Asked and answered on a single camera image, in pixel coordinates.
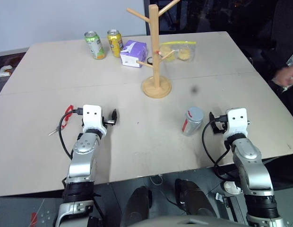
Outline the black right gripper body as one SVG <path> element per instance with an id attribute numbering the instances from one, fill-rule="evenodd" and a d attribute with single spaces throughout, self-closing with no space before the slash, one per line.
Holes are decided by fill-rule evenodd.
<path id="1" fill-rule="evenodd" d="M 212 123 L 212 131 L 214 135 L 224 134 L 227 130 L 226 122 L 213 122 Z"/>

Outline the person's bare hand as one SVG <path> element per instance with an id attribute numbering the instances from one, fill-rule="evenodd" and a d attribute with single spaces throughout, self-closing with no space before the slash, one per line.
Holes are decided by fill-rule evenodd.
<path id="1" fill-rule="evenodd" d="M 281 87 L 288 87 L 293 85 L 293 66 L 285 67 L 279 70 L 275 77 L 274 83 Z"/>

